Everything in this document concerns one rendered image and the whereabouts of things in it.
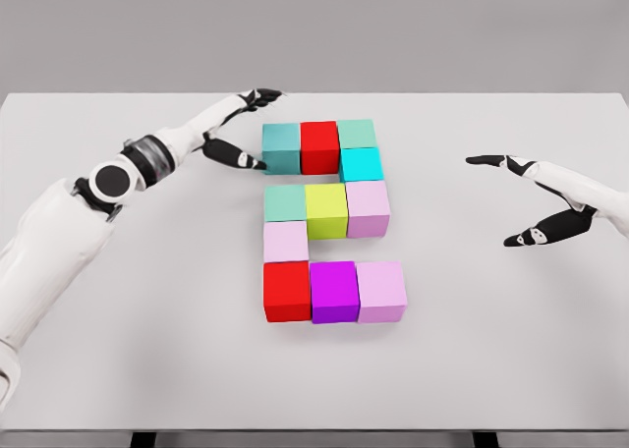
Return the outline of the red block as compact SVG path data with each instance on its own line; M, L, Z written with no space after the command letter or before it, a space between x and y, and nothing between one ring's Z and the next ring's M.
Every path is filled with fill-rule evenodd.
M304 122L300 128L301 172L304 175L337 174L340 144L336 122Z
M310 263L266 263L263 266L263 308L268 322L310 320Z

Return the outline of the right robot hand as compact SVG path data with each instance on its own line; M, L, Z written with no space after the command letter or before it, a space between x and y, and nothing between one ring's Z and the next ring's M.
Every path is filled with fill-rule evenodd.
M569 205L568 209L505 239L503 245L507 248L553 244L589 231L594 218L605 218L611 223L618 218L620 193L559 165L506 154L471 156L466 162L506 168L560 196Z

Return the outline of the dark teal block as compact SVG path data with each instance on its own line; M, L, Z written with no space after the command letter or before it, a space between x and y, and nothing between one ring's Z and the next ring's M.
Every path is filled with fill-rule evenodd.
M268 175L301 174L301 131L298 123L264 124L261 148Z

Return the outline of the mint green block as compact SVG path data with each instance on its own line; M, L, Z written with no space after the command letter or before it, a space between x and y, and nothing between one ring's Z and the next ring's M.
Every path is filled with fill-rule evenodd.
M303 185L268 186L264 190L264 221L306 221L306 194Z
M336 125L341 149L377 147L372 119L338 120Z

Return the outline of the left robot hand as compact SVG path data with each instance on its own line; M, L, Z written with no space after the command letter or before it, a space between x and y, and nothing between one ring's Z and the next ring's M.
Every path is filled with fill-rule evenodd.
M283 92L281 90L272 88L255 88L251 91L238 93L237 97L241 101L239 106L231 108L229 113L220 114L218 124L207 129L202 134L203 145L200 149L203 155L232 168L265 171L267 165L264 161L254 158L240 147L226 140L219 139L217 132L234 117L246 112L255 112L276 101L282 95Z

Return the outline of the pale pink block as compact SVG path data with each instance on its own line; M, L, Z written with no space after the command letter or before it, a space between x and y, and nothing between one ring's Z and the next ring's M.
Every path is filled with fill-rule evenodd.
M308 261L308 240L306 221L265 222L263 260L265 263Z

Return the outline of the yellow block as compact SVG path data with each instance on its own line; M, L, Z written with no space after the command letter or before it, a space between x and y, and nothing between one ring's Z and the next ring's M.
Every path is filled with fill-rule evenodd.
M349 220L345 185L305 185L305 193L309 239L344 239Z

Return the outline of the cyan block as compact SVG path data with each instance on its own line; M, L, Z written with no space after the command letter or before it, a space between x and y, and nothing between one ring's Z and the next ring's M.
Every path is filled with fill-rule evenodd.
M377 147L342 148L339 177L343 183L381 181L383 170Z

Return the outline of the purple block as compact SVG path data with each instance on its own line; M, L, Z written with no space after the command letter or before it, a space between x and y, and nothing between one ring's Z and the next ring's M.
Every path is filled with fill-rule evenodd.
M313 324L355 322L360 296L354 261L310 263Z

